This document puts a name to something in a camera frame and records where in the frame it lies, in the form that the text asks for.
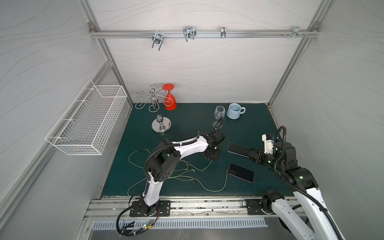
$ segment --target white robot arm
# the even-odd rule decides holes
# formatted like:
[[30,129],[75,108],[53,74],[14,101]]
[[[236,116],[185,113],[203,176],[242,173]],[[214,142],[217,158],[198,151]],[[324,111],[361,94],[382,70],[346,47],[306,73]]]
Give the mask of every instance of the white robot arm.
[[264,152],[260,149],[252,149],[249,152],[250,159],[256,164],[271,168],[279,179],[293,189],[293,194],[307,214],[314,231],[303,222],[284,196],[276,190],[264,194],[261,201],[263,211],[277,214],[298,240],[344,239],[327,210],[313,175],[309,170],[298,166],[295,148],[285,142],[285,138],[283,145],[282,141],[272,134],[264,134],[262,140]]
[[212,133],[198,133],[197,137],[181,142],[163,140],[144,165],[148,180],[142,194],[145,202],[145,205],[142,204],[142,212],[146,216],[154,214],[163,182],[172,175],[179,160],[198,152],[202,152],[205,158],[217,160],[220,154],[217,146],[223,140],[224,134],[218,129]]

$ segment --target phone screen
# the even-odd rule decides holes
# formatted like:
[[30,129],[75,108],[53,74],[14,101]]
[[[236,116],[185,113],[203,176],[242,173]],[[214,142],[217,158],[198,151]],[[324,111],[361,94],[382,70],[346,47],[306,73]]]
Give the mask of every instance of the phone screen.
[[249,157],[249,154],[247,152],[247,150],[249,150],[249,149],[250,148],[248,148],[248,147],[244,147],[244,146],[230,142],[230,143],[228,143],[227,151],[230,153],[234,153],[234,154],[243,156],[243,157]]
[[240,179],[243,179],[247,182],[253,182],[253,179],[255,178],[255,173],[249,169],[237,166],[235,164],[229,165],[228,170],[229,175],[232,175],[234,177],[238,177]]

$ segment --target wine glass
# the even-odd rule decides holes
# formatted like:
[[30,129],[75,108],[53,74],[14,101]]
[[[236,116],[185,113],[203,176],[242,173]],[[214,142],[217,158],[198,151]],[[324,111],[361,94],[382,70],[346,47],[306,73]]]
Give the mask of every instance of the wine glass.
[[[214,114],[215,118],[217,120],[219,120],[221,117],[224,117],[224,115],[225,115],[225,108],[223,106],[217,106],[216,109],[215,109],[215,114]],[[213,127],[216,127],[216,124],[217,124],[217,121],[215,121],[212,124]]]

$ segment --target aluminum rail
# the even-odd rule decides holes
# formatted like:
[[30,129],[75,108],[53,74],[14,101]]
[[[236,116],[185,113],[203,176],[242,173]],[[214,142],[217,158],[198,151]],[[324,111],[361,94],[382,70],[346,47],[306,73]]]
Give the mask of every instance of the aluminum rail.
[[[92,38],[152,38],[154,33],[164,38],[185,38],[182,30],[137,30],[114,31],[99,30],[90,32]],[[196,30],[195,38],[222,38],[220,30]],[[317,38],[319,31],[299,30],[297,38]],[[226,30],[225,38],[291,38],[294,30]]]
[[[331,4],[332,0],[322,0],[320,3],[318,9],[316,10],[316,13],[314,14],[311,22],[309,23],[308,28],[312,30],[318,30],[318,27],[320,25],[320,21],[324,17],[325,13],[327,12],[327,9],[329,5]],[[297,61],[303,54],[305,48],[307,47],[308,43],[310,42],[310,38],[303,38],[301,39],[299,45],[296,48],[295,53],[292,56],[291,61],[289,62],[287,68],[285,69],[279,83],[277,84],[269,102],[268,107],[271,108],[274,102],[277,99],[277,96],[279,95],[281,89],[283,88],[285,82],[288,80],[289,76],[291,75],[292,70],[295,68]]]

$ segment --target mug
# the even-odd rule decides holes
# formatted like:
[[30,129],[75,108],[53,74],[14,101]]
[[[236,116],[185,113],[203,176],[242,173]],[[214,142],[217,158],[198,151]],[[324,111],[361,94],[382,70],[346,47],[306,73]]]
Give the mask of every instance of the mug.
[[229,108],[228,108],[228,111],[227,111],[227,116],[230,119],[238,119],[240,117],[240,114],[243,114],[243,113],[245,113],[245,107],[241,107],[237,103],[229,104]]

